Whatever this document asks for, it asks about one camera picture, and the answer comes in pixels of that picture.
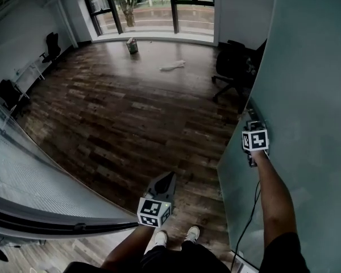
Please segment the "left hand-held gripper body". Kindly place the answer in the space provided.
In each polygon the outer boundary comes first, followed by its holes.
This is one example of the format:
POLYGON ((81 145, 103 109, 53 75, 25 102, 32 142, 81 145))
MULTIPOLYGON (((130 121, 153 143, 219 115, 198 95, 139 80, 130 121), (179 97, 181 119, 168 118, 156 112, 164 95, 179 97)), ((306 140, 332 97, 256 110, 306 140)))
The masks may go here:
POLYGON ((151 180, 139 200, 137 216, 141 225, 161 227, 171 216, 176 190, 176 173, 165 172, 151 180))

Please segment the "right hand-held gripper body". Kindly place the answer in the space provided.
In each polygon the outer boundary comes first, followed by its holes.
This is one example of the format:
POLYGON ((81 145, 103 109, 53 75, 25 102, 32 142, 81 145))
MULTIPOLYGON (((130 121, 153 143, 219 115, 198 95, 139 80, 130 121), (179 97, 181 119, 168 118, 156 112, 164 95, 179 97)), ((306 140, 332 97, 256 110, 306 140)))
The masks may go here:
POLYGON ((242 131, 242 149, 248 154, 254 151, 264 151, 269 154, 268 130, 264 122, 246 121, 242 131))

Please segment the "frosted glass door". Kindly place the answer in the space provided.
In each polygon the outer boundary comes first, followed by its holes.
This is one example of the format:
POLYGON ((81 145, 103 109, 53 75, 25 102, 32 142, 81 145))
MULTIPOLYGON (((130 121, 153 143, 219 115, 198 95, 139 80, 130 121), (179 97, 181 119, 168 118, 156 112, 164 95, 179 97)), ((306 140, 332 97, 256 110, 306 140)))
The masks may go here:
POLYGON ((311 273, 341 273, 341 0, 275 0, 251 92, 311 273))

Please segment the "person's left forearm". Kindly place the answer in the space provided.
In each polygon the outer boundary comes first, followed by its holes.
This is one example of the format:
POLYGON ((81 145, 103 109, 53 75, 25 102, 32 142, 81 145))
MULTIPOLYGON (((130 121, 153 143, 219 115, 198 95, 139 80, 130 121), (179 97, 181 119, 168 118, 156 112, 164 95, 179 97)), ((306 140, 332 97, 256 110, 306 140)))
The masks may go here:
POLYGON ((124 273, 136 267, 155 231, 154 227, 139 225, 105 258, 101 268, 114 273, 124 273))

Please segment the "person's right forearm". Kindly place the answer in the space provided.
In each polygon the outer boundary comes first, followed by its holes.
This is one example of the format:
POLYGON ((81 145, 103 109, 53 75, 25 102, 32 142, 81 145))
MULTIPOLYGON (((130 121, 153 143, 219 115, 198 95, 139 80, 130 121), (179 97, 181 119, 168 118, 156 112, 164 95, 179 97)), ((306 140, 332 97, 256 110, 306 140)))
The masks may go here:
POLYGON ((264 223, 264 246, 285 233, 296 233, 297 224, 289 190, 264 151, 251 153, 259 173, 264 223))

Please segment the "person's left white shoe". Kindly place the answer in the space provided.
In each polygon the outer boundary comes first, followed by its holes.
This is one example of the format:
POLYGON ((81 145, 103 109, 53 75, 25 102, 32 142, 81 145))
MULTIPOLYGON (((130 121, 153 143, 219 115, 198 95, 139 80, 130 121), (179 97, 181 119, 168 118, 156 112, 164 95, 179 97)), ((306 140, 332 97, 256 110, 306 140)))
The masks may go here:
POLYGON ((155 235, 155 246, 167 246, 168 236, 165 231, 158 231, 155 235))

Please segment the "person's white shoe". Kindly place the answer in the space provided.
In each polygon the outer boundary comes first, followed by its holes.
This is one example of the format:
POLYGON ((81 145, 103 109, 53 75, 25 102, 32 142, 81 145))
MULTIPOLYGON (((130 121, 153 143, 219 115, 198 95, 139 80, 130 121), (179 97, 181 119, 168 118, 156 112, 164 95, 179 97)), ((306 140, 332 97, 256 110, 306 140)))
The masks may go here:
POLYGON ((168 236, 165 231, 158 231, 155 235, 155 246, 167 246, 168 236))
POLYGON ((199 238, 200 235, 200 229, 198 226, 192 226, 184 239, 185 242, 191 242, 191 243, 196 243, 197 239, 199 238))

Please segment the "person's right white shoe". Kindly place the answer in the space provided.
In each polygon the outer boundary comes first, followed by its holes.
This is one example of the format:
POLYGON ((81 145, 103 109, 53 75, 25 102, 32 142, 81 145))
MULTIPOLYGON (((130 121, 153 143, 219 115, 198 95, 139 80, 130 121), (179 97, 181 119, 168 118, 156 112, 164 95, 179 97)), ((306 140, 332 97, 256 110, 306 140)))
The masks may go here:
POLYGON ((185 242, 191 242, 191 243, 196 243, 197 239, 199 238, 200 235, 200 229, 198 226, 192 226, 184 239, 185 242))

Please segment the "person's black shorts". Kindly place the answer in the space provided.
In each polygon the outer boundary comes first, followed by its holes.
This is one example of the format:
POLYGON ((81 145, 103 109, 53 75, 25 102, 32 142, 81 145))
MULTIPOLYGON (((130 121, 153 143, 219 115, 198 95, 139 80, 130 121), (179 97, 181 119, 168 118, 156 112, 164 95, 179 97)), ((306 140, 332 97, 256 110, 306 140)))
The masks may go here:
POLYGON ((140 262, 141 273, 231 273, 210 250, 185 241, 180 251, 155 246, 140 262))

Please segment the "black office chair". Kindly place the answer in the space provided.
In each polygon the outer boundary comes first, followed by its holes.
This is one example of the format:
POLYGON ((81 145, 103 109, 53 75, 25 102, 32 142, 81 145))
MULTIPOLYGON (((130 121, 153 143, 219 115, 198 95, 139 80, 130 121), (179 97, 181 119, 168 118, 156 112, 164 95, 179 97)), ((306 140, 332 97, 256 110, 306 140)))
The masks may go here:
POLYGON ((58 33, 51 32, 47 35, 46 40, 47 44, 47 55, 43 52, 40 57, 42 57, 42 63, 54 63, 62 53, 62 49, 59 46, 59 35, 58 33))
POLYGON ((219 80, 227 85, 213 96, 214 102, 218 102, 218 97, 221 94, 235 89, 239 96, 238 113, 243 112, 249 98, 244 91, 253 88, 266 43, 264 42, 258 49, 252 50, 246 48, 242 43, 232 40, 227 42, 228 47, 217 56, 217 75, 211 78, 213 83, 219 80))
POLYGON ((26 112, 24 107, 29 104, 29 98, 10 80, 0 82, 0 98, 3 99, 3 106, 14 119, 22 117, 26 112))

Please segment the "white cloth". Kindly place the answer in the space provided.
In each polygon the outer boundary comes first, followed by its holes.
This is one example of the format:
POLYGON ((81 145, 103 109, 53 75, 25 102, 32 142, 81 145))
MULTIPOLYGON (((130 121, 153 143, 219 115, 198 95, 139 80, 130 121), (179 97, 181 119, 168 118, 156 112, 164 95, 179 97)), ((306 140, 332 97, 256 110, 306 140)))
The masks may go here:
POLYGON ((170 72, 178 68, 183 68, 185 66, 185 63, 186 63, 185 60, 175 61, 171 64, 160 67, 159 70, 161 72, 170 72))

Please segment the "person's black shirt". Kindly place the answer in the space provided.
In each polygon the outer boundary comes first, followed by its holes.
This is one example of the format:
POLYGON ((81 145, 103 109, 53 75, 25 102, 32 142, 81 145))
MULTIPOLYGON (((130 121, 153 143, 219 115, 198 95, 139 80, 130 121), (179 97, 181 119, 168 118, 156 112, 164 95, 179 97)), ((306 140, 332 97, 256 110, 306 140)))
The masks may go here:
MULTIPOLYGON (((124 273, 141 273, 140 263, 124 273)), ((259 273, 310 273, 298 235, 285 233, 274 239, 264 250, 259 273)))

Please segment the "glass partition with white blinds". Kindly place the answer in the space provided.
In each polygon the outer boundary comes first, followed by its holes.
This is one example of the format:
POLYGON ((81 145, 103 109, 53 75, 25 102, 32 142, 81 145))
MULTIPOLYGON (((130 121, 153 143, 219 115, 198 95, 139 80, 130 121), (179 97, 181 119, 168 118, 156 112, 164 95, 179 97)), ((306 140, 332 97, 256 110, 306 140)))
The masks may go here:
POLYGON ((0 197, 67 216, 136 220, 62 169, 1 105, 0 197))

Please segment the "large black framed window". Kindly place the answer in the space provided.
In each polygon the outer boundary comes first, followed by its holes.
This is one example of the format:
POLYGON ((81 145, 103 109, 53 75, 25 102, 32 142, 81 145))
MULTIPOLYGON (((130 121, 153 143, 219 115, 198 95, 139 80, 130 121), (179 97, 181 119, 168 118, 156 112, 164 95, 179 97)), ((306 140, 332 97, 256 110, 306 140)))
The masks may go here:
POLYGON ((85 0, 97 35, 156 31, 214 35, 214 0, 137 0, 128 27, 115 0, 85 0))

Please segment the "green bucket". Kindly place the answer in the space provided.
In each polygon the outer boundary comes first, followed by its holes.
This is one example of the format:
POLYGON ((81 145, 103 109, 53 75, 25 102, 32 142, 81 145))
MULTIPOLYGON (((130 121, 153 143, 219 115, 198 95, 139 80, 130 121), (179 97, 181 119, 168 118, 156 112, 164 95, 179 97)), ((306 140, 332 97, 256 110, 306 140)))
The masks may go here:
POLYGON ((126 41, 126 46, 130 54, 138 52, 138 44, 135 38, 129 38, 128 41, 126 41))

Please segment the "white desk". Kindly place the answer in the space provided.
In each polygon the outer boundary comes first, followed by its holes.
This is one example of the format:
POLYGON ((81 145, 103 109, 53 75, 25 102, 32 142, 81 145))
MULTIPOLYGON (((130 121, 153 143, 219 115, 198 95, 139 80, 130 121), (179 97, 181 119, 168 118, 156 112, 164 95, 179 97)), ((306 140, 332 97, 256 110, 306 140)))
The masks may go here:
POLYGON ((42 72, 40 71, 38 64, 38 60, 30 61, 21 69, 15 71, 15 75, 12 79, 14 87, 17 88, 24 97, 30 98, 27 94, 27 91, 34 84, 34 82, 39 80, 45 80, 42 72))

